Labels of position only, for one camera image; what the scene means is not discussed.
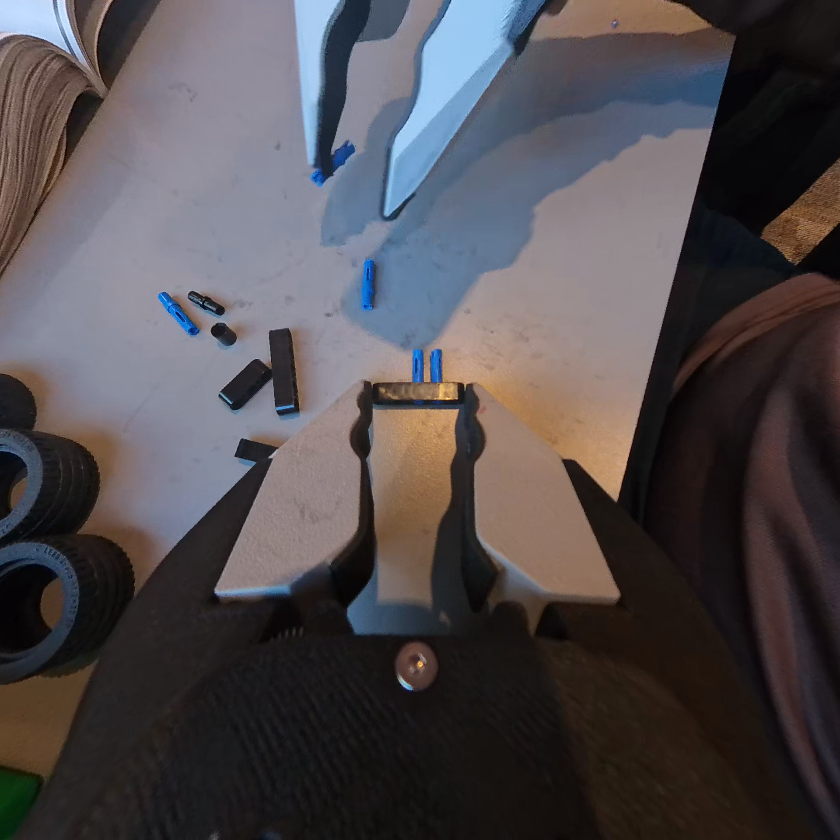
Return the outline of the black rubber toy tire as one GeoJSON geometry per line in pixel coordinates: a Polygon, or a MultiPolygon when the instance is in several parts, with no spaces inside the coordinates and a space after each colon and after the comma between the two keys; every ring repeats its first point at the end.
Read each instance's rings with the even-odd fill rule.
{"type": "Polygon", "coordinates": [[[32,431],[35,429],[37,405],[25,383],[10,374],[1,373],[1,428],[32,431]]]}

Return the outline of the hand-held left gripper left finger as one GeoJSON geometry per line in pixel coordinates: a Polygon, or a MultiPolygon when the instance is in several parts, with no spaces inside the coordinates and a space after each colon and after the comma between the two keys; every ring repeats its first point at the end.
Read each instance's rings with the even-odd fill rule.
{"type": "Polygon", "coordinates": [[[215,585],[220,599],[301,596],[351,604],[375,566],[372,383],[358,381],[280,446],[215,585]]]}

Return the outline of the green plastic bin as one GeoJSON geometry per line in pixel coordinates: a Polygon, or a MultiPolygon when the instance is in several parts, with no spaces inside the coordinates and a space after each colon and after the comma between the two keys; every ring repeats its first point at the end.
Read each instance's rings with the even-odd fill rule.
{"type": "Polygon", "coordinates": [[[42,776],[1,766],[1,830],[14,833],[28,814],[44,783],[42,776]]]}

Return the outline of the person's brown sweater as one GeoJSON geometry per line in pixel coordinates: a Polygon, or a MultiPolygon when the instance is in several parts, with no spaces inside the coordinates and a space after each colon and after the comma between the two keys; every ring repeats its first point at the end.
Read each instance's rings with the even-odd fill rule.
{"type": "Polygon", "coordinates": [[[838,283],[799,275],[689,348],[645,528],[715,620],[817,828],[838,838],[838,283]]]}

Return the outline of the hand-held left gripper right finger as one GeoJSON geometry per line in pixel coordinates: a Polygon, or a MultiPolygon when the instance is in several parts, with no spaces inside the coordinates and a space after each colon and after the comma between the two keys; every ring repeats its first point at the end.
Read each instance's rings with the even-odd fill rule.
{"type": "Polygon", "coordinates": [[[561,456],[479,384],[465,389],[464,428],[471,609],[615,606],[618,586],[561,456]]]}

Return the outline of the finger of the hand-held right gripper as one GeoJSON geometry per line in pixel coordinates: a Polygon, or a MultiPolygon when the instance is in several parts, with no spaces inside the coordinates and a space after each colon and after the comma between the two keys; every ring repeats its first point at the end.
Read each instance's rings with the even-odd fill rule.
{"type": "Polygon", "coordinates": [[[389,142],[382,216],[396,217],[489,85],[529,42],[545,1],[447,1],[415,55],[411,104],[389,142]]]}
{"type": "Polygon", "coordinates": [[[310,166],[333,174],[333,143],[347,98],[353,47],[368,23],[366,1],[295,1],[301,112],[310,166]]]}

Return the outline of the long black toy beam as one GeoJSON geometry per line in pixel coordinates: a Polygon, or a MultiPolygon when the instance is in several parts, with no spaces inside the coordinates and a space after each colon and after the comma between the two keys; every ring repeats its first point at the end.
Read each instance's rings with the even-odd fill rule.
{"type": "Polygon", "coordinates": [[[466,387],[460,382],[375,382],[372,402],[379,407],[450,408],[465,399],[466,387]]]}
{"type": "Polygon", "coordinates": [[[299,414],[298,376],[289,329],[269,331],[269,356],[276,414],[279,417],[299,414]]]}

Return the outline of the white desk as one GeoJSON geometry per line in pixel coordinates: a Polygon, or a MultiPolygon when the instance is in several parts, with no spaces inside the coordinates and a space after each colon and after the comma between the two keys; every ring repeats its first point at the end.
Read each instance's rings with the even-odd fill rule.
{"type": "Polygon", "coordinates": [[[732,40],[667,2],[568,2],[387,222],[386,145],[439,5],[372,8],[339,129],[356,152],[317,187],[292,2],[160,2],[3,274],[2,372],[93,453],[86,531],[138,585],[246,472],[240,438],[283,444],[354,382],[409,379],[419,348],[617,496],[732,40]],[[272,380],[232,412],[218,392],[270,367],[274,329],[299,414],[272,380]]]}

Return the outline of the open instruction booklet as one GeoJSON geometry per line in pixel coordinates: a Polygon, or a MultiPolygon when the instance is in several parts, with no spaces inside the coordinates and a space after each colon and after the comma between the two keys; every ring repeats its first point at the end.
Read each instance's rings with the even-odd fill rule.
{"type": "Polygon", "coordinates": [[[158,4],[1,2],[1,270],[158,4]]]}

